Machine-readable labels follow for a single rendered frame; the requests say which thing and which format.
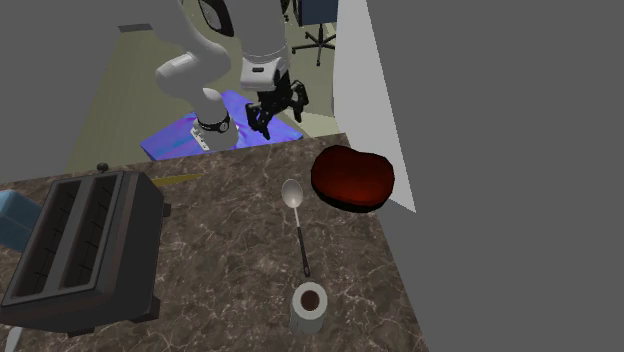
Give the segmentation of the blue patterned robot stand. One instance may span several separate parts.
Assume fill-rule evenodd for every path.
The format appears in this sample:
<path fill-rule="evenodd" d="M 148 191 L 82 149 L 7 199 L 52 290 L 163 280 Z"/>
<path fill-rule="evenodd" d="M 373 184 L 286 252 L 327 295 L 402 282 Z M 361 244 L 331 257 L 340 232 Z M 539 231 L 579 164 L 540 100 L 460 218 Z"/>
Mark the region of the blue patterned robot stand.
<path fill-rule="evenodd" d="M 265 139 L 261 133 L 253 131 L 248 125 L 245 105 L 250 103 L 249 99 L 233 90 L 223 92 L 222 98 L 231 118 L 239 130 L 239 140 L 237 144 L 232 147 L 232 150 L 294 141 L 303 138 L 301 132 L 290 127 L 277 117 L 273 117 L 268 124 L 270 138 Z M 191 128 L 193 127 L 193 121 L 195 119 L 196 114 L 194 112 L 184 115 L 182 118 L 143 140 L 140 143 L 141 148 L 152 161 L 204 153 L 204 150 L 191 134 Z"/>

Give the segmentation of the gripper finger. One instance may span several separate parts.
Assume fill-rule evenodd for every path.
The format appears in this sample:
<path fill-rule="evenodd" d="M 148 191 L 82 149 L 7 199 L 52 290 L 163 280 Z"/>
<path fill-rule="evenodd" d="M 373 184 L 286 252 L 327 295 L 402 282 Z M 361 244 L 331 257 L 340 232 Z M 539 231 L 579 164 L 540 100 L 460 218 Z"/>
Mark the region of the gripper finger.
<path fill-rule="evenodd" d="M 266 140 L 271 138 L 268 124 L 274 116 L 273 105 L 261 102 L 247 103 L 245 111 L 249 127 L 263 135 Z"/>
<path fill-rule="evenodd" d="M 295 97 L 291 99 L 290 106 L 293 110 L 295 121 L 301 123 L 304 107 L 309 104 L 306 87 L 301 81 L 295 80 L 291 84 L 291 89 Z"/>

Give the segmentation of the blue office chair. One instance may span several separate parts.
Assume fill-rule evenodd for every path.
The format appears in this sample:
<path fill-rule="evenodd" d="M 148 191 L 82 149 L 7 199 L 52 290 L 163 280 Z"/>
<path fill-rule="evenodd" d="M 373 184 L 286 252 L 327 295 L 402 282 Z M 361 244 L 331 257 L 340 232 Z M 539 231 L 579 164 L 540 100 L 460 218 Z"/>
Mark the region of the blue office chair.
<path fill-rule="evenodd" d="M 310 44 L 297 45 L 291 47 L 291 53 L 295 55 L 298 51 L 313 49 L 317 50 L 316 66 L 321 65 L 321 54 L 324 49 L 334 50 L 335 45 L 332 41 L 336 38 L 336 34 L 325 35 L 324 28 L 326 24 L 332 24 L 337 21 L 338 2 L 339 0 L 279 0 L 282 13 L 285 20 L 289 21 L 287 14 L 288 8 L 292 7 L 294 20 L 299 27 L 316 25 L 318 27 L 317 35 L 305 32 L 305 39 L 310 40 Z"/>

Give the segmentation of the dark grey toaster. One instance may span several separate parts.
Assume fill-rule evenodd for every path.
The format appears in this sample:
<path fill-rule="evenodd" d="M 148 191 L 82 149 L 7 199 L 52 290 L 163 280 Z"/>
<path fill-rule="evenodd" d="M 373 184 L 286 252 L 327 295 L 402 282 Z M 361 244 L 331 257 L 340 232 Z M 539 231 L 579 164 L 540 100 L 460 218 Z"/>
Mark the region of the dark grey toaster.
<path fill-rule="evenodd" d="M 111 171 L 53 182 L 10 283 L 0 323 L 89 334 L 158 318 L 155 280 L 171 206 L 143 172 Z"/>

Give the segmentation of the white paper roll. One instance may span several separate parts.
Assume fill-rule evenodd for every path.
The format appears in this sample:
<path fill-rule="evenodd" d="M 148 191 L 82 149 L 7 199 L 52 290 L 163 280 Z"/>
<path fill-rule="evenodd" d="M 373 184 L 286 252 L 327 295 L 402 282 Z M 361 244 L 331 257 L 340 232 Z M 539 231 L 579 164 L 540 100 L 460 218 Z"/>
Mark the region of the white paper roll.
<path fill-rule="evenodd" d="M 295 336 L 316 334 L 324 324 L 328 297 L 324 288 L 315 282 L 298 286 L 290 303 L 289 329 Z"/>

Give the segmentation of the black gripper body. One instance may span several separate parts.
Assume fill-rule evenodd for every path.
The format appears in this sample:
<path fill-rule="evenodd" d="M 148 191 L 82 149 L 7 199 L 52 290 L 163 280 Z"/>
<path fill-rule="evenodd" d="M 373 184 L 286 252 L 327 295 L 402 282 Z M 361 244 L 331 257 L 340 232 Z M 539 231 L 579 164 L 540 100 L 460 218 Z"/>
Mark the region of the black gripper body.
<path fill-rule="evenodd" d="M 258 92 L 257 96 L 260 104 L 258 115 L 274 116 L 288 108 L 293 96 L 289 71 L 280 76 L 274 90 Z"/>

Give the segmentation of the dark red bowl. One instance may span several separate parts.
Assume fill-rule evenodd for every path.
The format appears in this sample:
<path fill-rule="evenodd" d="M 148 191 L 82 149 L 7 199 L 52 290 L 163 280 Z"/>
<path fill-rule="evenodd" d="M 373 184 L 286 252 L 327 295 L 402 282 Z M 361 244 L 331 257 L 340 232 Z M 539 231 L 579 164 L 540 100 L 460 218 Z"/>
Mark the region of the dark red bowl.
<path fill-rule="evenodd" d="M 332 145 L 314 160 L 310 181 L 317 196 L 327 204 L 348 212 L 368 213 L 390 198 L 395 174 L 384 156 Z"/>

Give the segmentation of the blue box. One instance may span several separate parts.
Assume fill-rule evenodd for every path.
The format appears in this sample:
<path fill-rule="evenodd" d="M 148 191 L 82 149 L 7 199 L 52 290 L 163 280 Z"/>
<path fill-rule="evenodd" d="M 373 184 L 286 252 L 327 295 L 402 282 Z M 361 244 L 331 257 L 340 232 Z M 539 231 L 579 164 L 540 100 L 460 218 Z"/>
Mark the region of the blue box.
<path fill-rule="evenodd" d="M 41 206 L 14 190 L 0 191 L 0 245 L 23 252 Z"/>

